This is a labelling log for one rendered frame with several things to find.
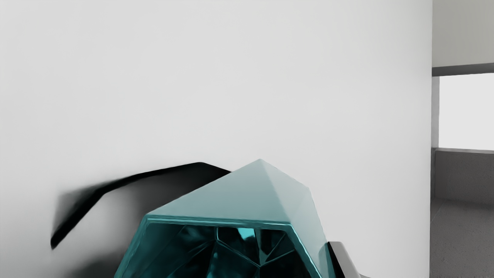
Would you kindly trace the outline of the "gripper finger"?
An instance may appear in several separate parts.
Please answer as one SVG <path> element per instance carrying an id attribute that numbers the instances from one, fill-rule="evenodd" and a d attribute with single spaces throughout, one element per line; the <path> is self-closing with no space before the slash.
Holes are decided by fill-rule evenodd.
<path id="1" fill-rule="evenodd" d="M 361 278 L 342 242 L 328 242 L 336 278 Z"/>

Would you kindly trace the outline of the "teal faceted mug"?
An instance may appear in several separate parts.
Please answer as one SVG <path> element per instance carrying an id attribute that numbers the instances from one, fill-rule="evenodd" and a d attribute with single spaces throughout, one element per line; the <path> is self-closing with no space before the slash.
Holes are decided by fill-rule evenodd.
<path id="1" fill-rule="evenodd" d="M 259 159 L 147 213 L 114 278 L 336 278 L 311 192 Z"/>

